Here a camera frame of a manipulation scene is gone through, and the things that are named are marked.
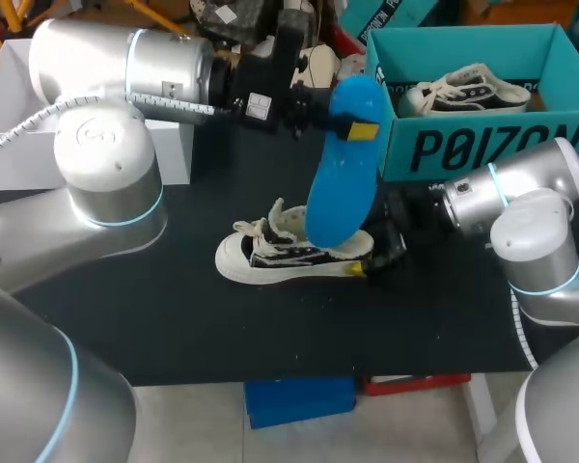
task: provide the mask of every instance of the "white cable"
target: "white cable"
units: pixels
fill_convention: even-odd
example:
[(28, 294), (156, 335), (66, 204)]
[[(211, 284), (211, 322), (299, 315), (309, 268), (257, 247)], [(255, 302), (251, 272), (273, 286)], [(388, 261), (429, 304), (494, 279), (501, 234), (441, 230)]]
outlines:
[(117, 95), (110, 95), (108, 97), (101, 97), (94, 95), (78, 96), (75, 98), (65, 99), (60, 102), (54, 103), (50, 106), (47, 106), (46, 108), (41, 109), (38, 113), (30, 116), (23, 123), (6, 132), (4, 135), (0, 137), (0, 150), (3, 149), (5, 146), (7, 146), (8, 143), (12, 142), (17, 137), (19, 137), (21, 134), (28, 132), (30, 130), (34, 130), (34, 128), (38, 123), (44, 121), (45, 119), (55, 114), (79, 106), (86, 106), (89, 104), (99, 103), (100, 101), (107, 101), (107, 100), (111, 101), (116, 99), (124, 100), (129, 103), (148, 104), (151, 106), (158, 106), (167, 109), (175, 109), (186, 113), (197, 113), (205, 116), (213, 116), (215, 113), (215, 108), (213, 106), (208, 106), (206, 104), (187, 103), (185, 101), (178, 101), (175, 99), (164, 98), (161, 96), (142, 95), (142, 94), (117, 94)]

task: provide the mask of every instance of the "teal shoe box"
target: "teal shoe box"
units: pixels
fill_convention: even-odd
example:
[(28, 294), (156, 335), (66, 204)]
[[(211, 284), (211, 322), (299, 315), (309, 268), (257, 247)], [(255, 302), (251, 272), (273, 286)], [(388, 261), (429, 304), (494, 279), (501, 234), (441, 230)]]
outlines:
[[(417, 82), (474, 63), (531, 90), (538, 106), (510, 115), (397, 117), (392, 101)], [(386, 181), (458, 177), (555, 137), (579, 153), (579, 54), (557, 24), (372, 31), (365, 73), (388, 101), (380, 129), (389, 140), (379, 157)]]
[(363, 45), (369, 31), (383, 27), (416, 27), (437, 0), (354, 0), (339, 18), (341, 27)]

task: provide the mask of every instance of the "black tabletop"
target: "black tabletop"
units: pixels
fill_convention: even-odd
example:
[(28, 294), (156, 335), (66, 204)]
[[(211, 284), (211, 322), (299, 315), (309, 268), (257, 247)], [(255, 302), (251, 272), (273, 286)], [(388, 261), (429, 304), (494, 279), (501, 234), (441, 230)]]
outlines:
[[(305, 203), (322, 140), (198, 128), (192, 184), (166, 187), (159, 241), (16, 297), (136, 386), (528, 369), (509, 287), (480, 241), (452, 239), (376, 282), (244, 286), (217, 273), (214, 252), (234, 221), (265, 216), (278, 197)], [(0, 203), (26, 194), (0, 193)], [(579, 248), (579, 205), (574, 229)], [(579, 334), (528, 331), (539, 357)]]

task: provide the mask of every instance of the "white sneaker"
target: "white sneaker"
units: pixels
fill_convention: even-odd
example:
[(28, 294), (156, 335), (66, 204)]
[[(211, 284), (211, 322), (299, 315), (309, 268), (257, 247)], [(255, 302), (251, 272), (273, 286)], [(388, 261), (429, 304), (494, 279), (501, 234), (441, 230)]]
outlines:
[(435, 82), (421, 82), (401, 99), (402, 117), (525, 112), (531, 94), (498, 79), (484, 64), (461, 68)]
[(346, 270), (367, 257), (373, 238), (357, 231), (336, 248), (318, 248), (305, 235), (305, 206), (283, 210), (283, 199), (252, 223), (234, 223), (236, 233), (216, 250), (216, 268), (225, 278), (247, 285), (270, 285), (299, 277), (349, 277)]

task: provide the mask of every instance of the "blue insole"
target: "blue insole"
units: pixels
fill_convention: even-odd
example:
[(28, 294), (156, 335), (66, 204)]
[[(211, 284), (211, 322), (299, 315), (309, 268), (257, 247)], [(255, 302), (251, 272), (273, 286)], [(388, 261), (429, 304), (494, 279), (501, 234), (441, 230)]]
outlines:
[[(339, 83), (330, 114), (349, 113), (380, 124), (384, 95), (374, 80), (354, 75)], [(318, 247), (331, 248), (353, 236), (372, 206), (376, 189), (377, 159), (385, 143), (385, 127), (369, 141), (344, 141), (327, 132), (324, 150), (307, 201), (306, 232)]]

